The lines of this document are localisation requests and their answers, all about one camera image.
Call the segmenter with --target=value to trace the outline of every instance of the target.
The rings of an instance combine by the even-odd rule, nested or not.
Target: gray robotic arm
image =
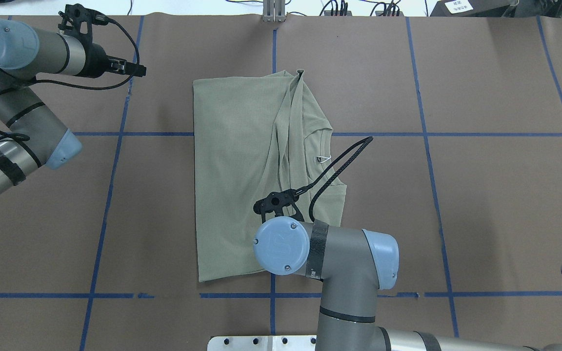
[[[271,273],[323,282],[316,351],[537,350],[377,327],[377,290],[392,288],[399,268],[398,245],[387,234],[275,217],[257,231],[254,251]]]
[[[112,22],[127,34],[120,24],[79,4],[67,5],[60,15],[62,34],[0,19],[0,120],[12,132],[0,131],[0,194],[23,182],[40,166],[56,169],[82,149],[75,135],[29,88],[37,82],[54,82],[36,80],[36,74],[97,78],[112,72],[129,76],[115,86],[91,88],[104,90],[146,73],[144,66],[108,56],[102,47],[92,43],[93,24]],[[135,47],[129,34],[127,37]]]

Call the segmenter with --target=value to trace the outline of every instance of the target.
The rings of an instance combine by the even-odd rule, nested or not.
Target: white label
[[[446,2],[444,5],[448,7],[448,11],[450,11],[450,13],[464,13],[465,11],[471,11],[474,9],[468,0],[455,0]]]

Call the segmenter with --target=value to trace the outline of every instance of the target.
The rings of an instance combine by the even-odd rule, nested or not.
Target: folded cloth
[[[193,85],[199,281],[262,271],[253,252],[261,225],[253,204],[272,191],[314,181],[331,162],[326,158],[333,129],[302,70]],[[301,195],[297,206],[305,220],[312,197],[333,173]],[[345,196],[346,185],[335,179],[317,200],[314,216],[339,226]]]

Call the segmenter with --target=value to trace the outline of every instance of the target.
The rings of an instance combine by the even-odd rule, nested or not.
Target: metal bracket
[[[314,351],[315,335],[213,337],[207,351]]]
[[[285,0],[263,0],[264,22],[285,22]]]

